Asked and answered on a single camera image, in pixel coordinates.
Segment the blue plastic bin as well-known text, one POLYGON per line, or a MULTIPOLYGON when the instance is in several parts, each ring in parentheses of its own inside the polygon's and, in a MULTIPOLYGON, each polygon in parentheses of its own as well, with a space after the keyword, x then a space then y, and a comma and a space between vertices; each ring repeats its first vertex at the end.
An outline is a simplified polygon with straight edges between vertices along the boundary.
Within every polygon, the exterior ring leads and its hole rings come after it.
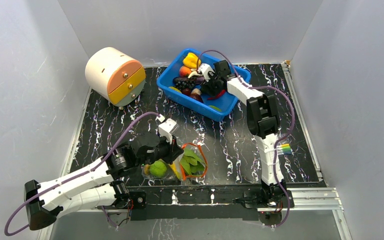
POLYGON ((220 122, 232 112, 238 103, 237 97, 230 93, 225 93, 219 99, 208 100, 209 96, 203 94, 203 103, 201 103, 169 88, 174 87, 173 78, 179 76, 179 69, 183 66, 183 59, 189 52, 192 52, 197 56, 201 53, 199 50, 193 48, 185 48, 182 50, 157 78, 157 86, 164 92, 167 98, 211 120, 220 122), (209 108, 209 105, 219 107, 222 112, 215 112, 209 108))

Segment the clear orange zip bag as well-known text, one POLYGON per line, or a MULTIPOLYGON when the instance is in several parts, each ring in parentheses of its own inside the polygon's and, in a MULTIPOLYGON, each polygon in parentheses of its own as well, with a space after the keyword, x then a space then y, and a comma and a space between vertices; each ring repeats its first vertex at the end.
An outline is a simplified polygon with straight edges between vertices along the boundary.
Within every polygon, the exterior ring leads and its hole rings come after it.
POLYGON ((202 178, 208 171, 208 161, 202 147, 194 143, 182 145, 183 154, 172 163, 158 159, 153 163, 144 164, 141 174, 147 180, 179 180, 202 178))

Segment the dark purple toy grapes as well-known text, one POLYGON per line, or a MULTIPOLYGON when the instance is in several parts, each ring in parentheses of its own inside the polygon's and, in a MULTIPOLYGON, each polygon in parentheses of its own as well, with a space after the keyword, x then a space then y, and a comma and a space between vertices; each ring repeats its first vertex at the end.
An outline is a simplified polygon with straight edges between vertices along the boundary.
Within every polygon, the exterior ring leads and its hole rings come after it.
POLYGON ((172 80, 174 87, 180 91, 183 91, 184 89, 193 90, 198 85, 201 84, 201 81, 197 78, 187 78, 187 77, 175 77, 172 80))

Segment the green toy lime slice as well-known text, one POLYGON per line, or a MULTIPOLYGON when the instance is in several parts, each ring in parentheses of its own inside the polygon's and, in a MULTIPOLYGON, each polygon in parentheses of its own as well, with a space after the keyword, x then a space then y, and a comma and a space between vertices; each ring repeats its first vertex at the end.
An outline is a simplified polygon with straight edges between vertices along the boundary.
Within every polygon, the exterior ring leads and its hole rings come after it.
POLYGON ((219 107, 217 107, 217 106, 215 106, 215 105, 209 105, 208 107, 209 107, 210 109, 214 110, 214 111, 217 112, 217 113, 222 113, 222 112, 223 112, 219 107))

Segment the yellow toy bell pepper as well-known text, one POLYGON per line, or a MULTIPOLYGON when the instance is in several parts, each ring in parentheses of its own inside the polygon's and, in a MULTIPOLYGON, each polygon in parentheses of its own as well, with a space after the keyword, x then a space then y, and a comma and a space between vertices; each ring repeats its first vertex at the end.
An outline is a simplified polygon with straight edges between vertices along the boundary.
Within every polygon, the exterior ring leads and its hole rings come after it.
POLYGON ((201 60, 198 58, 198 56, 193 53, 189 52, 186 54, 182 61, 183 65, 190 69, 198 69, 201 65, 201 60))

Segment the toy mushroom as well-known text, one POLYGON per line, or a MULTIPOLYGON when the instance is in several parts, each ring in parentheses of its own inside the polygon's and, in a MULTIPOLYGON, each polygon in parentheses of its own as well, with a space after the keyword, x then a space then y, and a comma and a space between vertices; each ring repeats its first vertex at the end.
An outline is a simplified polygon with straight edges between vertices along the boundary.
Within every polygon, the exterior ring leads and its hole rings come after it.
POLYGON ((196 94, 196 95, 201 95, 202 92, 199 88, 194 88, 192 91, 191 91, 192 94, 196 94))

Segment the dark red toy onion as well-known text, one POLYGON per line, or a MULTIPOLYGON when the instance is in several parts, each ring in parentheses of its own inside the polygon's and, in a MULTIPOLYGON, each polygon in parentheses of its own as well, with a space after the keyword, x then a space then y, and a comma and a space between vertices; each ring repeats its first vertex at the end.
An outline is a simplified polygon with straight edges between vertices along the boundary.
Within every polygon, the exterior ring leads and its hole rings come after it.
POLYGON ((203 102, 204 102, 200 94, 197 94, 197 93, 191 93, 191 94, 189 95, 189 97, 192 98, 192 99, 194 99, 194 100, 196 100, 196 101, 198 101, 198 102, 200 102, 200 103, 203 103, 203 102))

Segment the light green toy fruit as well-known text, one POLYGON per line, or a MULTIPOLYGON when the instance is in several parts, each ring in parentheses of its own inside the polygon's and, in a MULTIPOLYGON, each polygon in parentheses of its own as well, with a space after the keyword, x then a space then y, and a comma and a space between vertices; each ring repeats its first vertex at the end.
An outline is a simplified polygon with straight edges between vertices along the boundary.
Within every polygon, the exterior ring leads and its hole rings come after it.
POLYGON ((164 161, 158 160, 150 165, 149 173, 157 178, 162 178, 166 175, 167 166, 164 161))

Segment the yellow green toy mango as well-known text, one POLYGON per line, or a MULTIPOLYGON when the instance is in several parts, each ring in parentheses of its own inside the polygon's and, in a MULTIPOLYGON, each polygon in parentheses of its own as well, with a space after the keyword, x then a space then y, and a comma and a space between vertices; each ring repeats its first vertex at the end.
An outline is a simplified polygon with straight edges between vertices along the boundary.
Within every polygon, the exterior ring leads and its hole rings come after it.
POLYGON ((182 92, 179 89, 177 89, 176 87, 170 86, 169 89, 182 94, 182 92))

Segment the round cream drawer cabinet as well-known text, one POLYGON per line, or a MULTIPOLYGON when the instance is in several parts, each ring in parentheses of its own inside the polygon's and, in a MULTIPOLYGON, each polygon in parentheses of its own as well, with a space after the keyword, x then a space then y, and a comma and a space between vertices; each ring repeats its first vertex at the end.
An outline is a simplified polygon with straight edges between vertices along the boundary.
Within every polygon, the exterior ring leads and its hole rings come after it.
POLYGON ((93 54, 84 74, 92 90, 119 108, 134 101, 146 83, 144 66, 114 47, 105 47, 93 54))

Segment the green toy leaf vegetable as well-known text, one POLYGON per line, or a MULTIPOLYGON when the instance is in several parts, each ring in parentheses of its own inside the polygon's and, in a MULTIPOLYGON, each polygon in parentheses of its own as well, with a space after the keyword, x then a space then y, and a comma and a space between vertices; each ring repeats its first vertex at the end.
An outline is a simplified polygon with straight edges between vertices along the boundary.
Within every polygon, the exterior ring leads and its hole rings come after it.
POLYGON ((179 163, 186 177, 199 177, 207 170, 207 162, 196 148, 186 147, 179 163))

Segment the toy peach left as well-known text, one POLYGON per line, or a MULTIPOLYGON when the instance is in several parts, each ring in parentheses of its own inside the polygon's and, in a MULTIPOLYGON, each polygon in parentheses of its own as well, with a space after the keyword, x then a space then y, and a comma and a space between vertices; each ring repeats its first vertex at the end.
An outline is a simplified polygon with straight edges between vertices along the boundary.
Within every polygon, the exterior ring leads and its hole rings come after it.
POLYGON ((192 73, 192 70, 187 66, 182 66, 179 69, 179 76, 180 77, 188 77, 192 73))

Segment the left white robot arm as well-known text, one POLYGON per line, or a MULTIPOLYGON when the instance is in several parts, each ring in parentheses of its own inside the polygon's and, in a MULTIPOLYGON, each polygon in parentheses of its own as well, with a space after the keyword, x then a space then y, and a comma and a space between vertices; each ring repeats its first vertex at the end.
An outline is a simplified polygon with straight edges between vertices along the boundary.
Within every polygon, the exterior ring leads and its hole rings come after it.
POLYGON ((121 178, 146 164, 172 164, 183 153, 176 137, 150 133, 123 142, 113 152, 58 179, 41 183, 30 180, 24 185, 28 227, 40 230, 67 214, 89 208, 130 207, 140 195, 129 193, 121 178))

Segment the dark red toy plum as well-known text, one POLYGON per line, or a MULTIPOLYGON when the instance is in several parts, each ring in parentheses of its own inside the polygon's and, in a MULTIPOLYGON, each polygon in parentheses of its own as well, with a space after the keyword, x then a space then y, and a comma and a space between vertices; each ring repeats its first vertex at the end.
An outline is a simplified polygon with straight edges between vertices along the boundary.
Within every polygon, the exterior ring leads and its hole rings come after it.
POLYGON ((190 88, 184 88, 181 90, 181 93, 186 96, 190 96, 192 94, 192 90, 190 88))

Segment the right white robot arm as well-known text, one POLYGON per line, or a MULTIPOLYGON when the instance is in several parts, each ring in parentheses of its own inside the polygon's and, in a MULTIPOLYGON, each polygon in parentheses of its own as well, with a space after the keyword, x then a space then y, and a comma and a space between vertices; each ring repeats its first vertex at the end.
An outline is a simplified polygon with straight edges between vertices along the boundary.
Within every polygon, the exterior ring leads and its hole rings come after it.
POLYGON ((226 60, 214 66, 199 64, 198 73, 204 77, 201 91, 212 97, 225 91, 246 105, 246 122, 249 132, 257 143, 261 161, 261 188, 247 190, 242 197, 234 200, 245 208, 269 208, 290 205, 286 182, 278 161, 280 142, 280 117, 275 95, 267 95, 260 87, 254 87, 231 68, 226 60))

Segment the red toy chili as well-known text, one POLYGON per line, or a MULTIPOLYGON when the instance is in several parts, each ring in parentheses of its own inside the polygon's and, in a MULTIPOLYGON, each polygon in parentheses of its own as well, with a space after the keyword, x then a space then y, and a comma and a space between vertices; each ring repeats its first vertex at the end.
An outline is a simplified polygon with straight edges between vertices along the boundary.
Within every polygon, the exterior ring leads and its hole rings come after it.
POLYGON ((211 96, 211 97, 209 97, 207 100, 208 100, 208 101, 217 100, 217 99, 221 98, 225 93, 226 93, 226 91, 223 89, 223 90, 222 90, 221 92, 219 92, 217 95, 215 95, 215 96, 211 96))

